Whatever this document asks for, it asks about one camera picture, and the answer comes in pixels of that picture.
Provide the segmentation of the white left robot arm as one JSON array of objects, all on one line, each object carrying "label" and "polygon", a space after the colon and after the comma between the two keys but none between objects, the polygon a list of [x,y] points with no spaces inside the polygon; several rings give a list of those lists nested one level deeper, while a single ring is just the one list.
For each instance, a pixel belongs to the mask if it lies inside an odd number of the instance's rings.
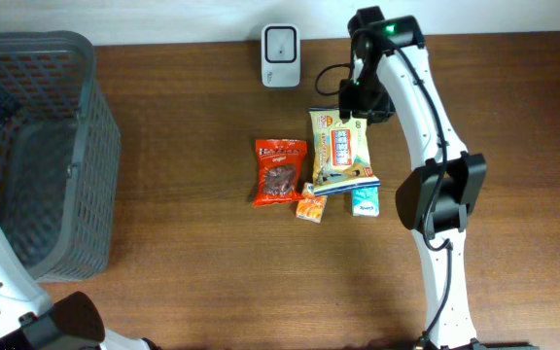
[{"label": "white left robot arm", "polygon": [[91,299],[75,292],[52,301],[29,275],[0,227],[0,349],[143,349],[148,338],[107,329]]}]

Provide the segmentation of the green Kleenex tissue pack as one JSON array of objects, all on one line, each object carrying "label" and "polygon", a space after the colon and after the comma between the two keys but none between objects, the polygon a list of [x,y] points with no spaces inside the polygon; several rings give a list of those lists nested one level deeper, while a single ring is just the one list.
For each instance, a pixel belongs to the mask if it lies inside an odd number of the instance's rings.
[{"label": "green Kleenex tissue pack", "polygon": [[379,215],[378,187],[353,190],[352,215],[363,217],[377,217]]}]

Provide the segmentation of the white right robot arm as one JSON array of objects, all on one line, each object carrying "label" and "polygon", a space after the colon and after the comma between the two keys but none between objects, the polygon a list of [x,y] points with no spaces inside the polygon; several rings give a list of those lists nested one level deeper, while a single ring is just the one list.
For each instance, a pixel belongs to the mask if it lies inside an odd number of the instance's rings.
[{"label": "white right robot arm", "polygon": [[438,96],[425,37],[413,16],[386,18],[360,9],[347,24],[350,75],[339,86],[343,118],[380,123],[396,115],[411,172],[395,194],[397,212],[417,245],[425,285],[426,326],[415,349],[480,350],[468,301],[468,221],[487,163],[456,134]]}]

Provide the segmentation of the red snack bag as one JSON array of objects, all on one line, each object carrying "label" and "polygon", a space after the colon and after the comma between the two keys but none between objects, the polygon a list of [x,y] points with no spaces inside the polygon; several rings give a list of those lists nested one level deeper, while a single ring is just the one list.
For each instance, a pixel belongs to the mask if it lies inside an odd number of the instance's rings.
[{"label": "red snack bag", "polygon": [[303,199],[298,191],[298,180],[307,155],[305,141],[259,139],[256,141],[256,154],[259,173],[255,207]]}]

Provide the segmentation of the orange Kleenex tissue pack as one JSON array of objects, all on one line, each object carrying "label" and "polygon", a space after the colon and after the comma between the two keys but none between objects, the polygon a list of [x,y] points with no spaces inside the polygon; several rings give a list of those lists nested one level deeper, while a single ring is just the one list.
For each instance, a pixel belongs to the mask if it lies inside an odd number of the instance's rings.
[{"label": "orange Kleenex tissue pack", "polygon": [[302,188],[302,199],[297,203],[296,217],[319,224],[327,205],[326,195],[316,196],[314,185],[305,183]]}]

